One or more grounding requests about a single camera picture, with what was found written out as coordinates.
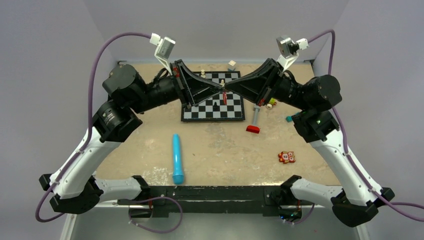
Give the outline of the red key tag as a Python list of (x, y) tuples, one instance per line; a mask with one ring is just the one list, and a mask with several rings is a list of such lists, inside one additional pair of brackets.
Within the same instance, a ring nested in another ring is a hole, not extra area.
[(227, 93), (223, 92), (222, 93), (222, 101), (224, 105), (227, 105)]

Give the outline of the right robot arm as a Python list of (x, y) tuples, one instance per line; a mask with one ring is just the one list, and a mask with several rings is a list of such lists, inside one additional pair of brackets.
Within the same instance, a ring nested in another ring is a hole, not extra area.
[(321, 155), (340, 182), (336, 188), (293, 175), (281, 185), (275, 200), (278, 205), (308, 201), (331, 209), (344, 225), (357, 227), (369, 222), (379, 207), (394, 198), (393, 190), (373, 180), (344, 145), (341, 124), (330, 112), (342, 100), (341, 87), (334, 76), (313, 77), (302, 84), (269, 58), (258, 69), (226, 83), (224, 88), (257, 106), (276, 99), (299, 109), (292, 116), (296, 132)]

